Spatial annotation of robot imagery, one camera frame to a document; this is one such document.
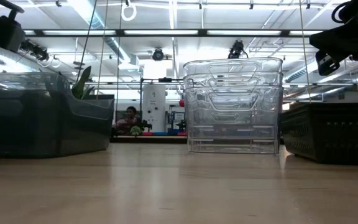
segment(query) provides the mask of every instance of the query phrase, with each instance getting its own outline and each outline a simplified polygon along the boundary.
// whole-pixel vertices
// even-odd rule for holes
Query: transparent storage container
[[[275,58],[187,63],[184,82],[189,150],[277,153],[281,65]]]

